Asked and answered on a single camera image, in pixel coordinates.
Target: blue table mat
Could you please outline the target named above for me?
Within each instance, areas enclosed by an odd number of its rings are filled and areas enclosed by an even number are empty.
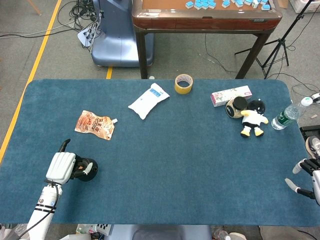
[[[158,83],[170,98],[141,120],[128,105]],[[46,185],[54,153],[95,159],[89,182],[62,186],[53,223],[287,225],[320,224],[320,207],[285,183],[311,189],[306,172],[293,175],[307,156],[298,125],[242,138],[241,119],[213,107],[212,92],[248,85],[271,122],[291,103],[277,80],[195,80],[179,95],[173,80],[35,80],[27,87],[0,168],[0,222],[27,223]],[[83,110],[117,118],[110,141],[75,132]]]

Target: robotic arm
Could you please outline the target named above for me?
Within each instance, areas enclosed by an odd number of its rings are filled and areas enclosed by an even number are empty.
[[[70,139],[65,140],[58,152],[52,158],[45,182],[48,183],[42,190],[41,196],[34,208],[25,233],[29,233],[30,240],[45,240],[48,227],[56,211],[59,197],[62,195],[62,185],[69,179],[80,179],[87,182],[93,179],[98,172],[95,160],[82,158],[74,153],[65,152]]]
[[[320,204],[320,159],[303,159],[299,161],[292,172],[297,174],[301,171],[301,169],[305,170],[308,174],[310,174],[313,183],[313,191],[309,191],[306,189],[302,189],[301,187],[296,186],[289,178],[285,179],[286,184],[295,191],[297,194],[304,195],[310,199],[315,199],[316,203]]]

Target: tripod stand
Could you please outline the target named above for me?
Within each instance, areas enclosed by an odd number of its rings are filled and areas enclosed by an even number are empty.
[[[288,34],[290,33],[290,31],[294,28],[294,26],[296,25],[296,23],[300,20],[300,19],[303,19],[304,18],[304,12],[305,10],[307,9],[307,7],[311,4],[313,0],[309,0],[307,2],[307,4],[304,6],[304,8],[302,9],[302,11],[296,16],[295,20],[293,21],[293,23],[291,24],[291,26],[288,28],[288,30],[285,32],[285,34],[283,35],[282,38],[279,38],[277,40],[273,40],[273,41],[270,41],[270,42],[267,42],[266,44],[264,45],[269,45],[269,44],[273,44],[273,43],[276,43],[277,42],[277,45],[275,46],[275,48],[273,49],[272,53],[268,56],[268,58],[265,60],[264,64],[262,64],[258,58],[256,58],[256,61],[257,63],[259,64],[259,66],[262,68],[262,72],[264,74],[264,79],[267,79],[268,77],[268,74],[273,66],[273,64],[279,62],[279,61],[282,61],[283,59],[286,60],[286,65],[289,66],[289,59],[288,59],[288,54],[287,54],[287,47],[286,47],[286,37],[288,36]],[[276,57],[279,53],[279,50],[280,48],[283,47],[284,49],[284,57],[276,60]],[[246,49],[246,50],[243,50],[243,51],[239,51],[239,52],[236,52],[234,55],[237,55],[237,54],[241,54],[241,53],[244,53],[244,52],[247,52],[247,51],[250,51],[251,48],[249,49]]]

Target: yellow floor line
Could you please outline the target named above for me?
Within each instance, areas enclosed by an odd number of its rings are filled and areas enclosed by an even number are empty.
[[[108,71],[106,72],[105,79],[111,79],[113,67],[109,66]]]
[[[53,10],[53,14],[52,14],[51,20],[50,20],[48,28],[47,28],[47,30],[45,32],[46,35],[50,34],[51,29],[53,28],[53,25],[54,25],[54,22],[55,22],[55,19],[56,19],[56,16],[57,16],[61,1],[62,0],[57,0],[57,2],[56,2],[56,5],[55,5],[55,8]],[[46,44],[47,44],[47,41],[48,41],[48,38],[49,38],[49,36],[44,36],[44,38],[43,38],[43,41],[42,41],[41,47],[39,49],[38,55],[36,56],[36,59],[34,61],[31,73],[29,75],[29,78],[28,78],[25,86],[24,86],[24,90],[22,92],[20,101],[19,101],[18,106],[16,107],[14,115],[12,117],[9,129],[6,132],[6,135],[4,137],[2,146],[0,148],[0,164],[1,164],[2,160],[3,160],[3,158],[4,158],[5,151],[7,149],[8,143],[10,141],[12,132],[14,131],[14,128],[15,128],[15,125],[16,125],[16,122],[17,122],[17,118],[18,118],[18,115],[19,115],[19,111],[20,111],[20,108],[21,108],[21,103],[22,103],[22,100],[23,100],[24,95],[25,95],[26,88],[27,88],[28,84],[31,83],[32,80],[35,77],[35,74],[36,74],[40,59],[42,57],[42,54],[44,53],[44,50],[45,50],[45,47],[46,47]]]

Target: plush toy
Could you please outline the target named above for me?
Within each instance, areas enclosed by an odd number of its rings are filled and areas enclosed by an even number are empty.
[[[264,135],[264,131],[259,128],[260,123],[268,124],[268,119],[263,116],[266,110],[266,106],[263,101],[253,100],[248,103],[246,110],[241,111],[243,115],[242,125],[243,130],[241,136],[244,138],[250,137],[251,129],[254,129],[254,134],[257,137]]]

